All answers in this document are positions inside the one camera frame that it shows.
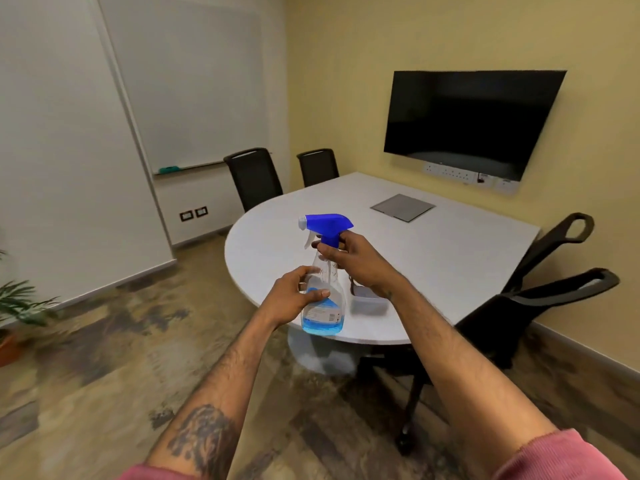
yellow wall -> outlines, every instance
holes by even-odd
[[[640,369],[640,0],[287,0],[291,151],[549,228],[596,220],[533,282],[608,267],[622,284],[541,322]],[[567,69],[519,193],[383,152],[395,70]],[[292,158],[292,188],[301,187]]]

black screen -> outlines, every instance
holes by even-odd
[[[385,151],[520,181],[566,71],[396,71]]]

spray bottle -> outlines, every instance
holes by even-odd
[[[309,229],[305,249],[318,236],[324,244],[338,248],[340,233],[352,228],[353,224],[340,214],[319,214],[300,217],[298,226],[302,230]],[[302,310],[302,330],[314,335],[335,335],[342,330],[345,304],[344,290],[338,282],[338,266],[319,252],[316,252],[313,266],[319,271],[307,276],[307,292],[327,289],[331,291],[331,295],[322,301],[307,305]]]

table pedestal base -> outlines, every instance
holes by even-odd
[[[325,376],[354,376],[360,358],[371,352],[368,345],[327,339],[291,326],[287,341],[293,357],[302,367]]]

pink sleeve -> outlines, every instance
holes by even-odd
[[[118,480],[196,480],[196,477],[183,475],[165,468],[135,465],[124,472]]]
[[[536,438],[498,470],[494,480],[625,480],[619,469],[574,429]]]

